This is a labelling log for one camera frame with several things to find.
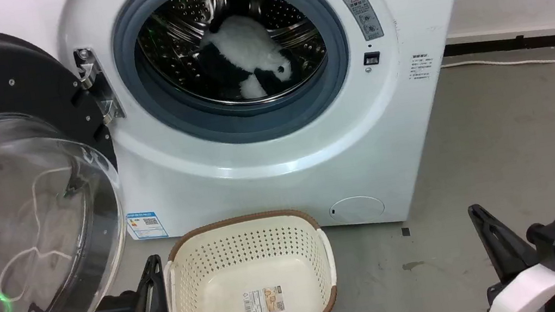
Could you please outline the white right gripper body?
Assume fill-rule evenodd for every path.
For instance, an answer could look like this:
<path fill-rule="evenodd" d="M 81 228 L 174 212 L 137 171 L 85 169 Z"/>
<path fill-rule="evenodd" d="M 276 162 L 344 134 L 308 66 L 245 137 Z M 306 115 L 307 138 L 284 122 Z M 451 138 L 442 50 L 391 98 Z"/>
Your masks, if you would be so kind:
<path fill-rule="evenodd" d="M 497 294 L 489 312 L 537 312 L 555 296 L 555 272 L 541 264 L 519 273 Z"/>

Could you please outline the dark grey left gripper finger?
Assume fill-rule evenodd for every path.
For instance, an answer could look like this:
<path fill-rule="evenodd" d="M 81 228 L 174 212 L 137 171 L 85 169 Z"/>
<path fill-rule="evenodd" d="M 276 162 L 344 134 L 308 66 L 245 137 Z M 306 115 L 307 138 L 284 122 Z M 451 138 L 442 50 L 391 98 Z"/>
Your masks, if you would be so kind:
<path fill-rule="evenodd" d="M 162 259 L 158 254 L 145 261 L 136 294 L 137 312 L 169 312 Z"/>

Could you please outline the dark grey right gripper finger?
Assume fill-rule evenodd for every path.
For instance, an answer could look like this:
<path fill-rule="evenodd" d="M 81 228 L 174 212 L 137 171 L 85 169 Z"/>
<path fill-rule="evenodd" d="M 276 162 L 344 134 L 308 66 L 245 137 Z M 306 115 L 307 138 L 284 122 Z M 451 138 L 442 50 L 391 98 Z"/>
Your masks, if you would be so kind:
<path fill-rule="evenodd" d="M 536 250 L 489 211 L 472 204 L 468 213 L 500 283 L 510 283 L 519 273 L 537 265 Z"/>

